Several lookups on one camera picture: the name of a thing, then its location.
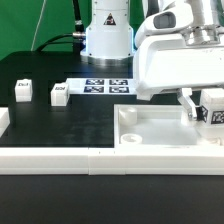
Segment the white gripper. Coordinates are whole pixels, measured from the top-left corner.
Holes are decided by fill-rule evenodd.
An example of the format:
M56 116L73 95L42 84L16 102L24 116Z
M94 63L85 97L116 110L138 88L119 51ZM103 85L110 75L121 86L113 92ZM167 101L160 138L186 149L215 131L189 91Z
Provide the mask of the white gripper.
M197 120L192 89L224 85L224 23L218 3L161 3L135 35L133 79L139 99L177 92Z

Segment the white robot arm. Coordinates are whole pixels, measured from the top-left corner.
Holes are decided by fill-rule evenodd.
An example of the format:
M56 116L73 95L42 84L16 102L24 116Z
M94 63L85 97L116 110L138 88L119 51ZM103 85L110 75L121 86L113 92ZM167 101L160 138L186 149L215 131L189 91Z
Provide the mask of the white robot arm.
M129 0L92 0L83 60L133 61L137 97L176 92L191 120L193 89L224 85L224 27L217 0L142 0L144 21L129 25Z

